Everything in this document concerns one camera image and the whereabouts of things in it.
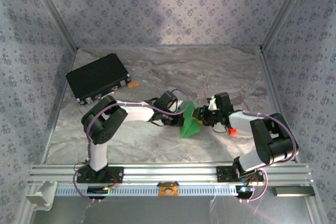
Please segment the green block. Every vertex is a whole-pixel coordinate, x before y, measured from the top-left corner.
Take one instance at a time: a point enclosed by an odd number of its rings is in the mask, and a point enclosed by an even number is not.
[[[201,130],[197,119],[192,117],[194,109],[194,102],[190,101],[187,110],[183,112],[184,125],[180,127],[181,138],[190,137]]]

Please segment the patterned wallpaper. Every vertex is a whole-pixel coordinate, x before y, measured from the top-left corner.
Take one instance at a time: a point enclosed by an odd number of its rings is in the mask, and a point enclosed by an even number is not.
[[[260,45],[283,0],[53,0],[78,47]]]
[[[301,161],[336,223],[336,0],[297,0],[266,57]]]
[[[41,0],[0,2],[0,223],[40,162],[72,52]]]

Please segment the black mounting base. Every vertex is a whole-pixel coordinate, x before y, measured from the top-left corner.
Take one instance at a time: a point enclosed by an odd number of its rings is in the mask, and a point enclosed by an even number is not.
[[[107,165],[103,169],[96,172],[88,165],[78,172],[77,183],[116,184],[122,183],[123,176],[123,167]]]
[[[264,177],[259,172],[249,173],[238,177],[237,168],[234,166],[217,166],[217,182],[263,182]]]

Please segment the black box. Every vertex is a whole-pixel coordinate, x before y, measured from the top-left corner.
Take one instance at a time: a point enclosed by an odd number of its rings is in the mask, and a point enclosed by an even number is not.
[[[100,99],[131,81],[130,74],[116,54],[67,73],[69,85],[81,105]]]

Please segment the marble floor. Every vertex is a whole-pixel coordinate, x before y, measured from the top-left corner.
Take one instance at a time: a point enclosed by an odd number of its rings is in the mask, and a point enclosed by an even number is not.
[[[166,90],[185,90],[196,106],[219,92],[231,93],[236,109],[271,112],[261,79],[257,50],[231,47],[159,47],[80,49],[73,69],[116,53],[140,87],[117,90],[117,100],[138,102],[160,96]],[[95,103],[80,106],[67,86],[56,128],[51,136],[47,164],[74,164],[87,158],[87,140],[80,120]],[[218,134],[209,127],[181,138],[176,127],[158,127],[146,122],[121,125],[108,145],[109,163],[232,161],[254,146],[250,135]]]

